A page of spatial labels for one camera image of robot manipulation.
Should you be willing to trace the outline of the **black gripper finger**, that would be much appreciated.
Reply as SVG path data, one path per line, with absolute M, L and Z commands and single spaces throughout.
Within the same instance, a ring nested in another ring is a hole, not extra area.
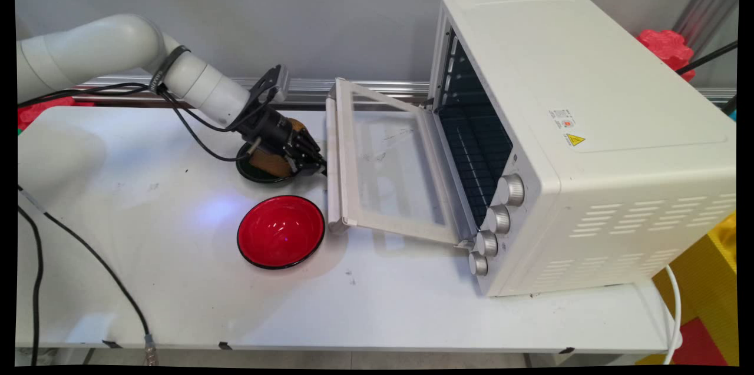
M 325 165 L 318 143 L 305 127 L 292 128 L 290 161 L 293 165 Z
M 328 162 L 319 152 L 285 151 L 285 160 L 291 166 L 295 177 L 306 177 L 321 174 L 328 175 Z

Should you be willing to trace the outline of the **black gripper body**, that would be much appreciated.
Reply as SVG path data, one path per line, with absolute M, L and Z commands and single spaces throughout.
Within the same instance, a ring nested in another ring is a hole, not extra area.
M 270 108 L 250 107 L 238 115 L 238 133 L 254 150 L 271 155 L 288 155 L 292 144 L 293 123 L 280 112 Z

